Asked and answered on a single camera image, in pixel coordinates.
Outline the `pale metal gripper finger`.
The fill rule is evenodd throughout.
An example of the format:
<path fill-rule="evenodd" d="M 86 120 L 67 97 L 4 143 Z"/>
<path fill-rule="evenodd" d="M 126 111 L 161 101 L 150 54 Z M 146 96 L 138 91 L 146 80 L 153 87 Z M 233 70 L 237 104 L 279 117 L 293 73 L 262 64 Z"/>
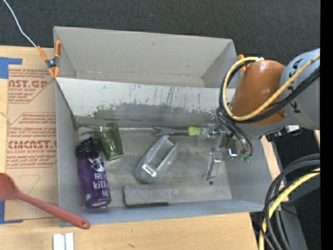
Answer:
<path fill-rule="evenodd" d="M 219 154 L 214 152 L 209 153 L 208 164 L 205 173 L 202 175 L 202 178 L 205 181 L 209 181 L 218 175 L 219 167 L 222 163 Z"/>
<path fill-rule="evenodd" d="M 205 140 L 209 138 L 209 130 L 208 128 L 202 128 L 200 133 L 197 135 L 197 145 L 202 145 Z"/>

